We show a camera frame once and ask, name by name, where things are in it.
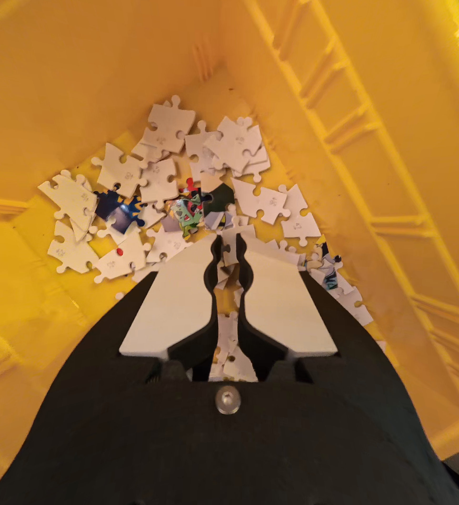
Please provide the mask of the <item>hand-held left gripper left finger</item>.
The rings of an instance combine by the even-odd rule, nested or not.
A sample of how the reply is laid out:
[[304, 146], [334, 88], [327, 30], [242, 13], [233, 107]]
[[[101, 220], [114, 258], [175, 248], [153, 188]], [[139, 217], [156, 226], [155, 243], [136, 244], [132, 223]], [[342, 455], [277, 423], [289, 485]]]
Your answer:
[[178, 361], [194, 381], [209, 379], [218, 343], [214, 289], [221, 259], [220, 235], [207, 235], [160, 267], [119, 353]]

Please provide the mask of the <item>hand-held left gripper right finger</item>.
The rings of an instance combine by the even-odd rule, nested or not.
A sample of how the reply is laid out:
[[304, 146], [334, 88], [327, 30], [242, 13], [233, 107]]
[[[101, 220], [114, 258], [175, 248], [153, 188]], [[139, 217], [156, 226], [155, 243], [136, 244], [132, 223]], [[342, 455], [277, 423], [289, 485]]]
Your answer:
[[237, 234], [236, 256], [243, 288], [238, 343], [259, 382], [277, 362], [338, 352], [296, 265], [248, 233]]

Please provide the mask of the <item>yellow plastic bin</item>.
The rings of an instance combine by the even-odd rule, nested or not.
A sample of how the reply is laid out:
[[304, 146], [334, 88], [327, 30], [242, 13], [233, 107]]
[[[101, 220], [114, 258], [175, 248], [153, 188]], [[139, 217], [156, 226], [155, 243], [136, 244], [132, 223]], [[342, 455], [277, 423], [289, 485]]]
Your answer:
[[128, 276], [56, 272], [37, 186], [130, 154], [153, 104], [252, 117], [372, 315], [437, 455], [459, 452], [459, 1], [0, 1], [0, 477]]

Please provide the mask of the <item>pile of puzzle pieces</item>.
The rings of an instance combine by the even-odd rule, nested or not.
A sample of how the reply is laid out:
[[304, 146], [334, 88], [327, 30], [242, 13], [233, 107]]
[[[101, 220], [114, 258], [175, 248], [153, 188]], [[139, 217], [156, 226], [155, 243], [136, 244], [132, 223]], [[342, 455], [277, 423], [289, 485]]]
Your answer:
[[250, 118], [224, 117], [216, 131], [197, 123], [196, 113], [179, 107], [174, 95], [152, 106], [142, 139], [122, 161], [124, 152], [106, 143], [105, 155], [92, 164], [100, 168], [93, 191], [89, 180], [62, 170], [38, 189], [60, 209], [54, 214], [54, 239], [48, 255], [60, 262], [58, 274], [71, 270], [86, 274], [96, 269], [95, 283], [135, 274], [139, 282], [156, 272], [191, 243], [201, 227], [208, 234], [232, 228], [232, 218], [249, 224], [263, 211], [262, 221], [273, 225], [278, 217], [284, 238], [298, 238], [301, 247], [317, 238], [311, 258], [296, 253], [282, 240], [265, 243], [307, 272], [356, 319], [367, 326], [373, 318], [362, 296], [339, 274], [341, 257], [332, 256], [308, 204], [296, 184], [277, 190], [261, 187], [261, 172], [271, 167], [259, 126]]

